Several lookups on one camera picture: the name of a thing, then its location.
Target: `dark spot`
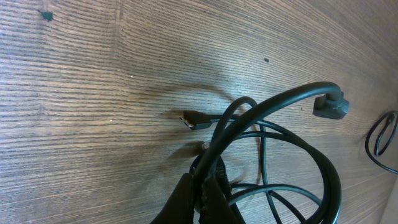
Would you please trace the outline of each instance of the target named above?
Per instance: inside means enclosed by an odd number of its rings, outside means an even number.
[[[41,12],[41,11],[39,11],[39,13],[41,13],[43,19],[45,19],[46,21],[51,21],[52,20],[52,12]]]

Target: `wire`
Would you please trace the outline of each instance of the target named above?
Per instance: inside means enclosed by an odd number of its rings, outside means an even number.
[[[370,140],[374,130],[380,125],[380,123],[385,118],[387,118],[386,124],[384,125],[384,127],[380,131],[379,135],[377,136],[376,143],[374,145],[374,155],[381,156],[386,151],[386,149],[390,145],[390,143],[392,142],[392,139],[394,138],[394,135],[397,131],[397,125],[398,125],[397,115],[398,115],[398,111],[390,111],[390,112],[387,112],[386,114],[384,114],[378,121],[376,121],[376,123],[374,123],[374,125],[368,132],[368,135],[366,136],[366,140],[365,140],[365,151],[366,151],[366,154],[369,156],[369,158],[371,158],[371,160],[375,164],[377,164],[379,167],[382,167],[383,169],[388,170],[394,174],[398,174],[398,170],[391,169],[390,167],[382,164],[381,162],[377,161],[377,159],[371,154],[371,151],[369,150],[369,140]],[[387,140],[386,144],[384,145],[384,147],[381,150],[379,150],[380,142],[381,142],[381,139],[383,138],[383,134],[386,131],[386,129],[390,126],[390,124],[393,123],[394,119],[396,120],[396,123],[392,129],[391,135],[390,135],[389,139]]]
[[[316,212],[308,220],[305,220],[304,222],[335,223],[341,207],[341,185],[337,171],[333,167],[333,164],[321,152],[319,152],[314,147],[307,144],[303,139],[299,138],[294,133],[274,123],[262,120],[264,117],[268,116],[269,114],[279,109],[282,109],[288,105],[291,105],[292,103],[320,94],[326,94],[325,98],[327,98],[330,101],[338,101],[342,96],[342,92],[336,84],[330,82],[318,82],[318,83],[303,85],[285,91],[279,95],[269,98],[266,101],[263,101],[258,105],[254,100],[251,101],[251,98],[240,98],[237,101],[234,101],[233,104],[230,107],[228,107],[228,109],[225,111],[225,113],[222,116],[212,117],[212,121],[219,121],[219,124],[217,125],[216,130],[213,134],[209,149],[205,151],[204,155],[200,159],[199,164],[195,169],[194,173],[195,182],[198,183],[199,186],[201,186],[200,183],[205,182],[209,175],[215,174],[215,164],[219,156],[234,140],[241,138],[260,137],[262,139],[261,153],[260,153],[261,156],[260,167],[261,167],[263,185],[257,187],[251,187],[250,189],[243,190],[241,192],[232,195],[231,197],[228,197],[229,204],[234,205],[238,200],[245,198],[249,195],[256,194],[258,192],[266,192],[267,199],[268,196],[271,197],[271,195],[278,195],[278,194],[273,194],[272,190],[291,190],[311,198],[313,197],[313,194],[309,194],[308,191],[305,191],[304,189],[300,189],[298,187],[290,185],[267,184],[266,166],[265,166],[266,162],[265,139],[274,138],[282,141],[287,141],[289,143],[295,144],[298,147],[303,148],[312,156],[312,158],[319,167],[323,179],[323,186],[324,186],[323,200],[320,202],[320,206],[316,210]],[[245,112],[244,114],[242,114],[241,116],[234,118],[233,113],[235,112],[236,108],[238,108],[243,103],[249,103],[252,106],[252,108],[247,112]],[[232,121],[232,123],[228,127],[226,127],[227,122],[230,121]],[[244,133],[245,130],[247,130],[250,126],[254,124],[260,125],[259,132]],[[265,132],[264,127],[272,128],[280,132],[281,134],[267,133]],[[276,198],[281,202],[283,201],[282,202],[283,204],[289,205],[287,207],[298,217],[298,219],[301,222],[303,222],[302,221],[303,216],[299,213],[297,209],[292,209],[293,205],[287,202],[287,200],[280,195],[276,196]],[[278,214],[276,213],[276,209],[274,213],[271,203],[270,206],[272,213],[275,216],[275,219],[277,220],[278,223],[281,223],[280,219],[278,220],[276,218],[279,217]]]

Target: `wooden surface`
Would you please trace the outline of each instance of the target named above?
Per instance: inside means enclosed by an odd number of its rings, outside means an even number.
[[[191,145],[214,128],[188,130],[180,110],[222,113],[240,96],[325,80],[350,100],[345,119],[314,117],[311,98],[268,120],[335,165],[339,223],[378,223],[396,177],[366,157],[364,135],[398,106],[396,21],[395,0],[0,1],[0,223],[149,223],[188,170]],[[271,183],[322,196],[310,156],[267,146]],[[398,165],[390,153],[385,162]],[[223,158],[231,180],[257,181],[255,140]],[[317,208],[282,195],[306,217]],[[274,222],[264,195],[238,206],[247,223]]]

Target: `cable connector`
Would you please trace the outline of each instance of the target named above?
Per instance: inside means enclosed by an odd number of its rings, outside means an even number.
[[[344,93],[337,100],[328,99],[327,95],[315,98],[312,113],[315,116],[330,119],[342,119],[349,110],[349,102],[344,99]]]
[[[206,129],[212,124],[209,115],[197,111],[184,111],[180,119],[191,130]]]

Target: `cord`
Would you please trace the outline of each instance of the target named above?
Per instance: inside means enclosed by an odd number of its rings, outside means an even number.
[[[238,209],[237,207],[234,207],[238,200],[259,192],[265,192],[271,211],[277,223],[281,223],[281,220],[277,214],[272,197],[286,205],[286,207],[291,210],[302,223],[335,223],[341,207],[341,185],[333,164],[320,151],[307,144],[294,133],[277,124],[263,120],[264,117],[291,105],[292,103],[321,94],[325,94],[325,96],[317,98],[314,105],[313,113],[316,116],[341,119],[348,112],[349,103],[343,99],[343,93],[339,86],[330,82],[318,82],[285,91],[258,105],[253,99],[242,97],[234,101],[223,115],[196,114],[199,118],[194,116],[194,119],[190,119],[192,114],[184,114],[180,119],[183,120],[191,129],[208,128],[211,126],[211,123],[218,122],[213,133],[210,147],[202,155],[195,168],[194,181],[197,183],[197,186],[199,188],[205,186],[202,183],[206,182],[209,177],[215,175],[215,167],[218,158],[233,141],[242,138],[260,138],[260,168],[263,185],[240,185],[240,187],[247,189],[233,195],[226,195],[226,200],[231,205],[233,211],[235,212],[236,209]],[[234,115],[233,113],[236,109],[244,103],[250,104],[252,108],[241,116]],[[260,126],[260,131],[244,133],[245,130],[254,124],[258,124]],[[271,128],[280,132],[280,134],[265,132],[265,128]],[[314,194],[295,186],[268,184],[266,174],[266,138],[279,139],[281,141],[295,144],[296,146],[306,150],[312,156],[319,167],[323,179],[324,191],[322,201],[316,198]],[[309,219],[305,220],[301,213],[294,208],[290,202],[281,195],[275,193],[273,190],[291,190],[298,192],[311,198],[320,206]]]
[[[385,170],[388,170],[394,174],[398,174],[398,170],[394,170],[391,169],[390,167],[382,164],[381,162],[377,161],[377,159],[371,154],[370,150],[369,150],[369,140],[374,132],[374,130],[380,125],[380,123],[385,119],[386,119],[386,124],[384,125],[384,127],[381,129],[379,135],[376,138],[376,143],[374,145],[374,155],[375,156],[381,156],[387,149],[387,147],[390,145],[390,143],[392,142],[394,135],[397,131],[397,125],[398,125],[398,119],[397,118],[398,115],[398,111],[390,111],[387,112],[386,114],[384,114],[378,121],[376,121],[376,123],[374,123],[374,125],[372,126],[372,128],[370,129],[370,131],[368,132],[368,135],[366,136],[366,140],[365,140],[365,151],[366,154],[369,156],[369,158],[371,158],[371,160],[377,164],[379,167],[382,167]],[[392,129],[391,135],[389,137],[389,139],[387,140],[386,144],[384,145],[384,147],[380,150],[380,142],[381,139],[383,138],[383,134],[386,131],[386,129],[390,126],[390,124],[393,123],[393,121],[396,120],[396,123]]]

